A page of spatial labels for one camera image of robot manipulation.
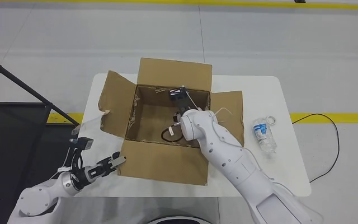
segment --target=yellow tape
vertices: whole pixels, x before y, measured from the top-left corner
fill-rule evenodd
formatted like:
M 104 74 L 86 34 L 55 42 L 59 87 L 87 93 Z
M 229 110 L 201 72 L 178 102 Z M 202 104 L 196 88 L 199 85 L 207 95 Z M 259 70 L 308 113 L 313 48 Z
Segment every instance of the yellow tape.
M 69 113 L 68 114 L 71 118 L 81 124 L 83 119 L 83 113 Z M 48 124 L 70 124 L 71 122 L 57 113 L 50 114 L 49 118 L 47 119 Z
M 0 2 L 33 2 L 33 1 L 32 0 L 0 0 Z M 256 1 L 235 1 L 235 0 L 232 0 L 232 1 L 221 1 L 221 0 L 36 0 L 35 2 L 201 4 L 201 5 L 209 5 L 209 6 L 333 8 L 333 9 L 343 9 L 343 10 L 358 10 L 358 4 L 260 2 L 260 1 L 256 2 Z
M 303 118 L 311 113 L 291 113 L 291 120 L 295 122 L 296 120 Z M 68 114 L 75 121 L 81 123 L 83 119 L 82 113 L 69 113 Z M 358 123 L 358 114 L 354 113 L 325 113 L 324 115 L 330 117 L 335 123 Z M 70 123 L 66 118 L 62 117 L 59 114 L 50 114 L 49 119 L 47 120 L 49 124 L 66 124 Z M 298 123 L 301 124 L 319 124 L 319 123 L 330 123 L 330 121 L 319 115 L 313 115 L 309 118 L 306 118 Z
M 311 113 L 292 113 L 290 114 L 292 122 L 295 122 L 296 120 L 299 120 L 307 115 L 310 115 Z M 324 113 L 324 115 L 331 118 L 335 123 L 358 123 L 358 114 L 354 113 Z M 297 123 L 330 123 L 331 121 L 325 118 L 324 116 L 320 115 L 313 115 L 310 116 L 300 122 Z

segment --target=floor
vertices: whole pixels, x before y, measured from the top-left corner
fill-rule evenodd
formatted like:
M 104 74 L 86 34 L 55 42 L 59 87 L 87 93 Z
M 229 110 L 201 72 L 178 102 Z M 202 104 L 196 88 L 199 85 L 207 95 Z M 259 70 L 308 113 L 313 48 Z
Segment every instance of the floor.
M 292 8 L 0 3 L 0 64 L 67 113 L 84 111 L 96 73 L 136 73 L 140 57 L 210 63 L 214 74 L 276 76 L 291 113 L 356 113 L 357 15 Z M 0 101 L 36 100 L 0 76 Z M 330 124 L 294 128 L 313 179 L 335 158 L 335 130 Z M 356 128 L 338 125 L 340 159 L 329 175 L 312 183 L 312 195 L 302 198 L 326 224 L 358 223 L 358 180 L 351 178 L 358 168 Z M 194 211 L 214 223 L 253 223 L 239 198 L 89 200 L 96 203 L 67 201 L 72 215 L 63 223 L 144 223 L 170 209 Z M 94 216 L 99 207 L 93 204 L 105 206 L 106 200 L 115 206 Z M 134 212 L 143 204 L 148 212 Z M 77 208 L 76 215 L 71 208 Z

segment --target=open cardboard box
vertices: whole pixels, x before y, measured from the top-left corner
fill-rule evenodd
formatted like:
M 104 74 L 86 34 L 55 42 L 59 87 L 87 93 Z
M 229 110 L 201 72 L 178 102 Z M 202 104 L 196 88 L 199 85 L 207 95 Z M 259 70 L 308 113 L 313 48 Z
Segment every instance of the open cardboard box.
M 173 124 L 178 109 L 169 99 L 169 90 L 185 86 L 195 104 L 203 110 L 217 111 L 218 120 L 240 143 L 243 137 L 242 92 L 211 93 L 211 65 L 193 62 L 142 58 L 137 85 L 109 71 L 98 107 L 109 110 L 101 119 L 101 130 L 124 138 L 120 175 L 175 183 L 205 185 L 208 161 L 197 141 L 184 138 L 172 143 L 161 138 Z M 173 137 L 181 136 L 180 127 Z

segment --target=black pole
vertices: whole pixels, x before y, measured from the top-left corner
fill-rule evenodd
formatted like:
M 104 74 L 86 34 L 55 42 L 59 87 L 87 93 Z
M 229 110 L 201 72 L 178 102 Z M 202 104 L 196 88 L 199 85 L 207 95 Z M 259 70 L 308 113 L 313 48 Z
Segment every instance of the black pole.
M 35 96 L 37 99 L 45 103 L 46 105 L 50 105 L 53 110 L 55 110 L 57 113 L 62 115 L 64 118 L 72 122 L 74 125 L 79 125 L 77 121 L 75 121 L 73 118 L 71 118 L 68 114 L 63 112 L 61 109 L 59 109 L 57 106 L 53 105 L 52 102 L 48 101 L 45 97 L 41 96 L 38 92 L 33 90 L 30 86 L 19 80 L 16 76 L 11 74 L 8 70 L 0 66 L 0 73 L 6 76 L 9 80 L 13 81 L 17 85 L 19 85 L 21 88 L 26 90 L 28 93 L 32 94 L 32 96 Z

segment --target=white table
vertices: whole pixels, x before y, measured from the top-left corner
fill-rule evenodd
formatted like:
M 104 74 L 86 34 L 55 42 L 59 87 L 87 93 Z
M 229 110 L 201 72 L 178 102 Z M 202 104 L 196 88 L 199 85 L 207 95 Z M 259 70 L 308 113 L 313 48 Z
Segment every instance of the white table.
M 136 83 L 137 74 L 123 74 Z M 85 165 L 112 155 L 121 148 L 123 139 L 100 130 L 98 109 L 107 74 L 95 75 L 84 111 L 80 137 L 94 139 L 92 148 L 82 152 Z M 212 92 L 242 90 L 244 104 L 245 147 L 257 157 L 266 174 L 283 183 L 300 197 L 309 196 L 310 183 L 303 164 L 296 135 L 279 80 L 269 76 L 213 76 Z M 252 131 L 252 121 L 274 116 L 271 127 L 277 143 L 277 158 L 264 158 Z M 240 194 L 231 183 L 209 164 L 208 185 L 196 186 L 117 176 L 112 172 L 84 188 L 77 197 L 236 197 Z

